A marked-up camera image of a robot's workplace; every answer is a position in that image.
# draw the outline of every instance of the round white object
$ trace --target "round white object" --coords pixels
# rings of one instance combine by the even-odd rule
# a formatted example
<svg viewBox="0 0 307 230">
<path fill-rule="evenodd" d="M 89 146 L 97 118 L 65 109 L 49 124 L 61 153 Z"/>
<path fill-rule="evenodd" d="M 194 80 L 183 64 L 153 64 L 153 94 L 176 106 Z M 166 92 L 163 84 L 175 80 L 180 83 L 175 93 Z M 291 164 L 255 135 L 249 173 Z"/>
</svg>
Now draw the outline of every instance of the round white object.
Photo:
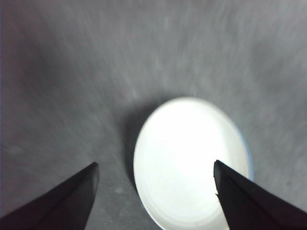
<svg viewBox="0 0 307 230">
<path fill-rule="evenodd" d="M 252 164 L 234 123 L 213 104 L 177 98 L 143 125 L 134 152 L 140 199 L 164 230 L 227 230 L 213 177 L 216 160 L 251 179 Z"/>
</svg>

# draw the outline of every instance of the blue edge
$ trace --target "blue edge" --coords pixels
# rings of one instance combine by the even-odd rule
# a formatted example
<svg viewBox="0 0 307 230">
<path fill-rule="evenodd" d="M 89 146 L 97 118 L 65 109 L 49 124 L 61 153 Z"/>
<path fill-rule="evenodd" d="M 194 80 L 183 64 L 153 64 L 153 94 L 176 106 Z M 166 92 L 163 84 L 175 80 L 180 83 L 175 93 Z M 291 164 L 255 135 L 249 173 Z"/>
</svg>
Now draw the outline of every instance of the blue edge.
<svg viewBox="0 0 307 230">
<path fill-rule="evenodd" d="M 236 130 L 237 130 L 238 134 L 240 135 L 240 137 L 241 137 L 241 139 L 243 141 L 245 152 L 247 153 L 248 166 L 249 166 L 249 180 L 254 181 L 253 160 L 252 160 L 252 157 L 251 157 L 251 153 L 250 153 L 248 144 L 245 141 L 245 138 L 243 137 L 242 133 L 240 132 L 240 130 L 237 127 L 236 127 Z"/>
</svg>

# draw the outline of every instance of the white disc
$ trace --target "white disc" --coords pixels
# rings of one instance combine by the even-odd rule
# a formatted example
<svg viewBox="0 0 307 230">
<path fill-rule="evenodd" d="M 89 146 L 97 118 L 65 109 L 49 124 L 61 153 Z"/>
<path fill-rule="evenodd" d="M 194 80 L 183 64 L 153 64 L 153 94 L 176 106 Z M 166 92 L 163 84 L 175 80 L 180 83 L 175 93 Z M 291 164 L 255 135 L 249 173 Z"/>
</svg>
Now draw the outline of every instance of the white disc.
<svg viewBox="0 0 307 230">
<path fill-rule="evenodd" d="M 228 229 L 216 196 L 216 160 L 252 177 L 240 133 L 216 106 L 178 98 L 150 115 L 136 143 L 134 178 L 145 209 L 162 229 Z"/>
</svg>

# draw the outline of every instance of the white plate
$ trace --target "white plate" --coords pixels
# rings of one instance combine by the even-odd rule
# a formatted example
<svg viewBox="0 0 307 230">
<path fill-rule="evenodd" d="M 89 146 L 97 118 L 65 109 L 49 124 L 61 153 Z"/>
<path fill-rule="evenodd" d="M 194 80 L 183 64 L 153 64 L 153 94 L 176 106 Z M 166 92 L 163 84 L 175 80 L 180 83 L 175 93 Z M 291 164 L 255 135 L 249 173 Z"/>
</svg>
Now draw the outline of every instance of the white plate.
<svg viewBox="0 0 307 230">
<path fill-rule="evenodd" d="M 221 160 L 252 177 L 252 164 L 234 123 L 213 104 L 178 98 L 157 108 L 134 152 L 141 201 L 164 230 L 228 229 L 218 201 L 213 164 Z"/>
</svg>

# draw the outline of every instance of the gray floor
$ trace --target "gray floor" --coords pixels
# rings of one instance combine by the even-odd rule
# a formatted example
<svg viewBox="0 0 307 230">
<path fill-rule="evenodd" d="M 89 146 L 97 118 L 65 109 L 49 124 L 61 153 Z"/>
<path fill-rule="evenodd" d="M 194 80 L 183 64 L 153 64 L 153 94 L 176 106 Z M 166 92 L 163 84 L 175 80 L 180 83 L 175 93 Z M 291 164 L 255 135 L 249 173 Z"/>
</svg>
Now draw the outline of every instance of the gray floor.
<svg viewBox="0 0 307 230">
<path fill-rule="evenodd" d="M 3 0 L 1 211 L 97 161 L 87 229 L 159 229 L 131 183 L 149 112 L 197 96 L 249 144 L 255 181 L 307 211 L 307 2 Z"/>
</svg>

